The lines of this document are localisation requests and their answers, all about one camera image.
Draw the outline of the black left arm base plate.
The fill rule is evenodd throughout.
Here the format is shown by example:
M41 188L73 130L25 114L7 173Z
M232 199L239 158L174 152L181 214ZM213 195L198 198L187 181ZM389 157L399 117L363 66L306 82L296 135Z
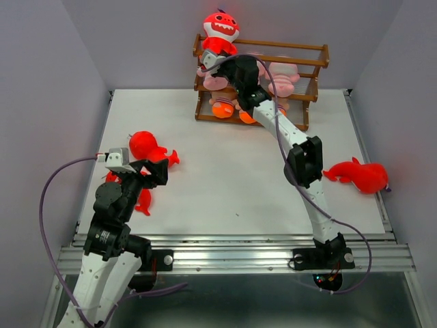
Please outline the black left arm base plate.
M147 250L141 260L140 273L170 272L173 270L174 251L172 249Z

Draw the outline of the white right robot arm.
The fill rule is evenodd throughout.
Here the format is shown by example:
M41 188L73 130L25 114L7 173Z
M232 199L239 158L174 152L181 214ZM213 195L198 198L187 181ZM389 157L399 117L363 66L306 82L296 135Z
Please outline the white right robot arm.
M254 55L229 57L209 54L203 68L214 77L224 77L237 93L241 109L275 137L285 163L284 174L299 192L311 222L314 247L293 249L294 270L353 269L352 251L339 226L327 212L322 188L322 141L309 137L279 110L278 94L269 94L259 84L261 59Z

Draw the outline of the boy doll from corner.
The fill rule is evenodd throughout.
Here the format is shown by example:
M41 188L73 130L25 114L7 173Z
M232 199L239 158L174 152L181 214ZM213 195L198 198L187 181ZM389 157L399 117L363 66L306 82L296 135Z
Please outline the boy doll from corner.
M286 97L272 97L272 99L275 101L275 104L278 107L278 110L283 114L287 115L287 111L290 108L289 99Z

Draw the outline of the boy doll black hair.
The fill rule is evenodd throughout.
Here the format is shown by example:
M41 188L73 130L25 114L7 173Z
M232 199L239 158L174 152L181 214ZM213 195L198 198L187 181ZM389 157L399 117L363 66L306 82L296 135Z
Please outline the boy doll black hair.
M236 93L220 91L212 91L210 93L211 99L209 103L212 106L212 114L219 119L230 118L235 110Z

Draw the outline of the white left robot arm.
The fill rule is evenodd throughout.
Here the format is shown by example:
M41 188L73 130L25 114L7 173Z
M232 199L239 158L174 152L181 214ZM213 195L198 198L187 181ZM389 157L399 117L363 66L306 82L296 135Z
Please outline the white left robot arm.
M119 151L98 157L119 178L95 192L94 216L87 233L74 298L60 327L104 327L133 275L152 261L150 240L131 234L128 222L144 189L165 185L167 159L130 162Z

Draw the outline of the pink pig plush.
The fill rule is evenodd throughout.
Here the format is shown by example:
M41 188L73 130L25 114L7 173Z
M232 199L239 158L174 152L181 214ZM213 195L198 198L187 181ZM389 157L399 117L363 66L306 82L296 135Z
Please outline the pink pig plush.
M213 77L210 72L203 72L201 67L198 67L197 75L203 77L203 86L209 91L222 90L228 86L226 78Z
M296 64L270 62L264 76L269 81L268 91L280 98L287 98L295 90L295 84L300 79Z

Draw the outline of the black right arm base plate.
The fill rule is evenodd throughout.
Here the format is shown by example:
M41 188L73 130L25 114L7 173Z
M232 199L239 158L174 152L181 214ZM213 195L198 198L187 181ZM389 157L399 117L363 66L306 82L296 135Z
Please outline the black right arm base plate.
M347 254L352 254L350 248L337 253L316 248L293 249L288 267L295 271L354 269L356 267L354 259L347 261L345 258Z

